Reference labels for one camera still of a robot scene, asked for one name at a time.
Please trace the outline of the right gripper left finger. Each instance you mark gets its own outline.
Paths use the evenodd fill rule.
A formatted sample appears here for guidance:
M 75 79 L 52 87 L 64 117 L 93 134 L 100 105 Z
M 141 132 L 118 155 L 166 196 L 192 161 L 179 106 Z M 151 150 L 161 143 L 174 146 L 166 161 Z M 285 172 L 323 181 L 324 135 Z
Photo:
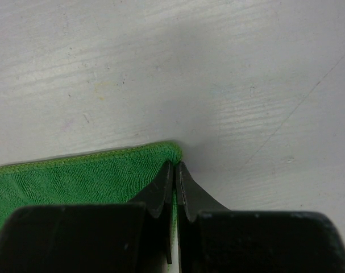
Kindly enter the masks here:
M 154 179 L 130 202 L 143 202 L 152 218 L 172 215 L 173 163 L 163 163 Z

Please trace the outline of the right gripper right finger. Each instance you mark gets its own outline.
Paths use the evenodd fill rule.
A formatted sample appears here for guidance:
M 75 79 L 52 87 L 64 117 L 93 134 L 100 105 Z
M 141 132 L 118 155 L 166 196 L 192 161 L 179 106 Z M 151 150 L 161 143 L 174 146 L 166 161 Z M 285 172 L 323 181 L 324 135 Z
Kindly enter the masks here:
M 178 220 L 193 223 L 199 212 L 229 211 L 194 181 L 184 162 L 175 168 Z

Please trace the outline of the green towel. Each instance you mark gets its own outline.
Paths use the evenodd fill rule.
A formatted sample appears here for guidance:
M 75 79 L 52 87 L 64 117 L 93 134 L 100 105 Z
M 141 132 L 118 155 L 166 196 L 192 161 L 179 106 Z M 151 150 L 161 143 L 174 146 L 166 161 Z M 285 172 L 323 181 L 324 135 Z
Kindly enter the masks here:
M 173 194 L 169 217 L 130 200 L 181 158 L 162 142 L 0 167 L 0 272 L 165 271 Z

